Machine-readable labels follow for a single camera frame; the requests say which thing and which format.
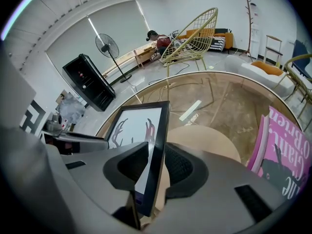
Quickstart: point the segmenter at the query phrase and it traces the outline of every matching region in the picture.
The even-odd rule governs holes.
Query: glass table
[[[247,165],[253,153],[261,115],[269,105],[300,127],[286,103],[274,92],[249,78],[226,72],[193,72],[156,82],[121,106],[170,101],[168,134],[174,129],[204,126],[225,135]],[[104,137],[119,108],[99,130]]]

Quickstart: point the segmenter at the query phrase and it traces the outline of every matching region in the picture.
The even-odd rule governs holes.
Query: gold wire chair
[[[279,82],[278,84],[274,87],[276,88],[280,83],[281,81],[286,77],[288,76],[289,78],[291,78],[295,83],[295,89],[293,90],[293,92],[285,99],[285,101],[291,97],[297,90],[299,90],[304,98],[306,99],[306,104],[304,105],[304,107],[302,108],[300,114],[298,115],[298,119],[301,117],[303,111],[305,110],[307,104],[312,104],[312,91],[305,85],[305,83],[303,82],[303,80],[299,77],[300,75],[297,74],[291,67],[288,66],[289,63],[291,62],[294,62],[296,60],[299,60],[299,59],[304,59],[304,58],[312,58],[312,54],[304,54],[304,55],[300,55],[300,56],[297,56],[297,57],[294,57],[294,58],[291,58],[290,60],[288,60],[282,69],[286,69],[287,72],[289,74],[286,74]],[[310,123],[312,122],[312,119],[309,121],[308,125],[306,126],[306,128],[303,130],[303,131],[306,131],[306,129],[308,128],[308,126],[310,125]]]
[[[167,63],[167,77],[169,77],[170,65],[186,60],[195,60],[199,70],[196,60],[201,59],[205,70],[207,70],[203,53],[210,48],[215,33],[217,16],[218,8],[211,8],[196,17],[175,37],[161,56],[161,61]],[[179,39],[186,30],[192,30],[192,35],[178,48],[175,48],[175,40]]]

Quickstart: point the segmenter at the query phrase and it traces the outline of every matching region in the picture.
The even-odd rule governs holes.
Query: coat rack
[[[252,19],[254,19],[254,18],[251,17],[251,14],[250,14],[250,6],[249,6],[250,2],[251,2],[251,0],[247,0],[247,6],[245,6],[246,9],[248,10],[247,14],[249,15],[249,42],[248,42],[248,49],[245,52],[241,53],[240,55],[246,54],[248,56],[248,54],[249,54],[250,59],[252,61],[254,61],[252,59],[252,55],[250,54],[250,41],[251,41],[251,37],[252,37],[252,23],[253,23]]]

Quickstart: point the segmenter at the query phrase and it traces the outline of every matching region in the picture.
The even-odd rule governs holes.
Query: fan stand
[[[119,68],[117,62],[115,61],[115,59],[113,58],[113,56],[111,55],[111,52],[109,51],[109,45],[106,44],[102,47],[102,51],[103,52],[108,52],[108,54],[110,55],[110,57],[113,59],[114,63],[116,64],[117,68],[119,69],[119,71],[121,72],[123,78],[120,79],[120,83],[123,83],[125,82],[126,80],[130,79],[132,75],[128,75],[128,76],[125,76],[125,74],[122,72],[121,68]]]

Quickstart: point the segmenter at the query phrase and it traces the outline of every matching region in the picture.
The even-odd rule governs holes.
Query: white armchair
[[[268,75],[262,69],[248,64],[237,56],[227,56],[225,58],[225,70],[254,79],[270,89],[274,88],[274,92],[282,98],[289,96],[295,88],[294,83],[288,77],[285,77],[285,72],[280,76]]]

